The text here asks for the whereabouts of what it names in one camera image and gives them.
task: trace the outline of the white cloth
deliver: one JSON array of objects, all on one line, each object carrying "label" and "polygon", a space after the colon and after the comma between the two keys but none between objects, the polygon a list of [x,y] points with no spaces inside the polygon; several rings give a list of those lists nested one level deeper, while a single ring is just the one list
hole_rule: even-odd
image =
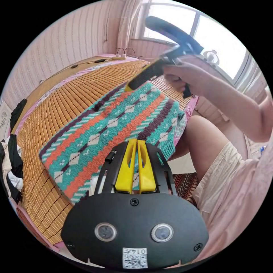
[{"label": "white cloth", "polygon": [[[9,139],[10,139],[10,136],[5,140],[5,142],[8,144],[9,143]],[[19,154],[19,156],[21,157],[22,156],[22,149],[20,146],[17,145],[17,152]]]},{"label": "white cloth", "polygon": [[4,185],[7,189],[8,196],[9,196],[9,198],[11,198],[11,191],[9,189],[8,182],[7,182],[7,174],[11,170],[11,162],[9,160],[9,149],[8,149],[8,145],[6,143],[1,142],[1,144],[2,144],[4,152],[5,152],[5,157],[4,157],[3,163],[2,163],[3,180],[4,180]]},{"label": "white cloth", "polygon": [[12,171],[8,172],[9,180],[11,181],[12,185],[14,185],[15,188],[17,188],[18,191],[21,192],[23,189],[23,179],[16,177]]},{"label": "white cloth", "polygon": [[[5,140],[5,142],[6,142],[7,145],[9,143],[9,139],[10,139],[10,137],[8,137]],[[21,155],[22,155],[22,149],[18,145],[17,145],[17,152],[18,152],[19,156],[21,157]],[[23,179],[19,178],[19,177],[16,177],[12,173],[12,171],[9,171],[8,176],[9,176],[9,180],[11,181],[12,185],[14,185],[14,187],[17,188],[17,190],[21,192],[21,190],[23,189]]]}]

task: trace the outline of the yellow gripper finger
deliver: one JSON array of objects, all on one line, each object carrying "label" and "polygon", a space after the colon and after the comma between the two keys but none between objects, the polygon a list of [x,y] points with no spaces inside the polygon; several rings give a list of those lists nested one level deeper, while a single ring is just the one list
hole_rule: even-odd
[{"label": "yellow gripper finger", "polygon": [[132,193],[137,139],[130,139],[119,169],[115,188],[117,191]]},{"label": "yellow gripper finger", "polygon": [[149,159],[147,147],[144,140],[137,141],[139,192],[153,192],[156,190],[156,182],[152,165]]}]

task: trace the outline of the hand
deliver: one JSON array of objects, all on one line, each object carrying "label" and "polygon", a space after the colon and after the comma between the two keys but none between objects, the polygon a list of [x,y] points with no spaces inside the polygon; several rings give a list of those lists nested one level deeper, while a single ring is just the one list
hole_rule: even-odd
[{"label": "hand", "polygon": [[186,62],[189,58],[182,58],[179,65],[164,66],[165,79],[177,91],[183,92],[185,84],[188,83],[193,95],[204,96],[205,92],[213,89],[214,82],[218,79],[205,70]]}]

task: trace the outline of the bamboo mat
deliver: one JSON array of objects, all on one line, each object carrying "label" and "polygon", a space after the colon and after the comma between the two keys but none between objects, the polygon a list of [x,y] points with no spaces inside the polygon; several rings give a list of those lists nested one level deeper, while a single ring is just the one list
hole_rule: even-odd
[{"label": "bamboo mat", "polygon": [[[69,121],[114,87],[130,79],[146,63],[141,60],[121,63],[84,74],[55,90],[23,124],[17,136],[24,161],[22,206],[51,244],[62,241],[60,232],[72,205],[52,183],[39,160],[40,149]],[[163,77],[152,83],[168,97],[179,101],[181,109],[190,100],[183,100],[182,94],[166,84]]]}]

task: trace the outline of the windowsill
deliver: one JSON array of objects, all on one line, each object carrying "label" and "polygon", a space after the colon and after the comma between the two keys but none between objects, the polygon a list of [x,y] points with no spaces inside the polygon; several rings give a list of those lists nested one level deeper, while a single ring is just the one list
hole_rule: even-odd
[{"label": "windowsill", "polygon": [[152,39],[152,38],[139,38],[139,39],[132,38],[131,40],[153,42],[153,43],[166,45],[166,46],[175,46],[176,45],[175,43],[171,43],[171,42],[167,42],[167,41],[163,41],[163,40]]}]

